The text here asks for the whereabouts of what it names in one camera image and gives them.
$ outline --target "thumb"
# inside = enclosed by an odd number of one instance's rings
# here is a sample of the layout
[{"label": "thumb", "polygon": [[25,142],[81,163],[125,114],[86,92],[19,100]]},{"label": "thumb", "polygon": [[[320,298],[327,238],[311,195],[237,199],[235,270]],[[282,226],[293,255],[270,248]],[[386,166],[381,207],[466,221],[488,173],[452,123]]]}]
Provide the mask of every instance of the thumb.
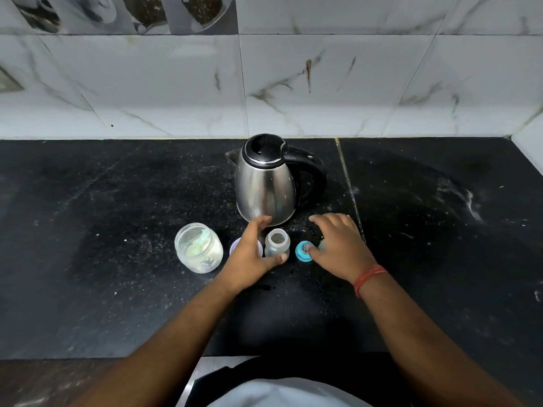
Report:
[{"label": "thumb", "polygon": [[285,253],[277,254],[276,256],[265,257],[262,259],[266,266],[266,270],[271,270],[273,267],[283,264],[287,261],[287,255]]},{"label": "thumb", "polygon": [[322,256],[324,255],[324,252],[319,250],[316,247],[309,246],[308,250],[309,256],[315,261],[317,264],[320,264],[320,260],[322,259]]}]

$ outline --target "electric kettle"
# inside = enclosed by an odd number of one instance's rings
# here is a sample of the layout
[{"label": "electric kettle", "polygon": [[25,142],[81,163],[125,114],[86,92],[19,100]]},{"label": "electric kettle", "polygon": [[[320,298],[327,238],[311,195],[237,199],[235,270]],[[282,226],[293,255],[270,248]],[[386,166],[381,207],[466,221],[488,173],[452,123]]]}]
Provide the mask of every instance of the electric kettle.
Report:
[{"label": "electric kettle", "polygon": [[[278,226],[292,217],[296,207],[317,200],[326,187],[322,161],[309,151],[287,145],[279,136],[253,136],[225,156],[236,167],[237,207],[247,221],[270,215],[268,226]],[[312,188],[304,196],[300,195],[301,171],[313,176]]]}]

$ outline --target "kettle lid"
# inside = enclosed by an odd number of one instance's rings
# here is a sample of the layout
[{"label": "kettle lid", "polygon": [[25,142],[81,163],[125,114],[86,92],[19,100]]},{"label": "kettle lid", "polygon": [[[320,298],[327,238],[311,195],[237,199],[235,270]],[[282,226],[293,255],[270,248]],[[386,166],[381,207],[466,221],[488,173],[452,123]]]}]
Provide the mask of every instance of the kettle lid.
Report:
[{"label": "kettle lid", "polygon": [[242,155],[245,161],[255,168],[271,169],[283,164],[285,140],[273,134],[259,134],[247,140]]}]

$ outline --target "red thread wristband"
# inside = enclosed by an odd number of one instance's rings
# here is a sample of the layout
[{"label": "red thread wristband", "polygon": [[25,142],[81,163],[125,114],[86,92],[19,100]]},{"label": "red thread wristband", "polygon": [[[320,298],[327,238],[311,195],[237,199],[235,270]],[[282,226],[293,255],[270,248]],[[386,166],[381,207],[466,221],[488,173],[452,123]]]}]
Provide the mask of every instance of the red thread wristband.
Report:
[{"label": "red thread wristband", "polygon": [[355,294],[356,294],[356,297],[357,298],[360,298],[360,292],[358,290],[360,290],[360,287],[362,287],[362,285],[371,277],[371,276],[374,276],[376,274],[380,274],[380,273],[388,273],[387,270],[384,269],[383,266],[381,265],[374,265],[370,271],[366,271],[365,273],[361,274],[360,277],[358,277],[355,281]]}]

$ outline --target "black handle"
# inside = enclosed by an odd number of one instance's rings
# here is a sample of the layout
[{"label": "black handle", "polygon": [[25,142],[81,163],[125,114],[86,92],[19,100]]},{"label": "black handle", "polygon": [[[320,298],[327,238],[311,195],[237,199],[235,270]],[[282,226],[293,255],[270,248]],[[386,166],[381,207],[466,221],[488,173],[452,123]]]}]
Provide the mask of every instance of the black handle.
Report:
[{"label": "black handle", "polygon": [[[306,205],[318,200],[326,188],[326,167],[315,154],[297,147],[288,146],[283,150],[283,158],[294,177],[296,184],[296,205]],[[299,171],[308,172],[313,176],[313,187],[304,197],[300,195]]]}]

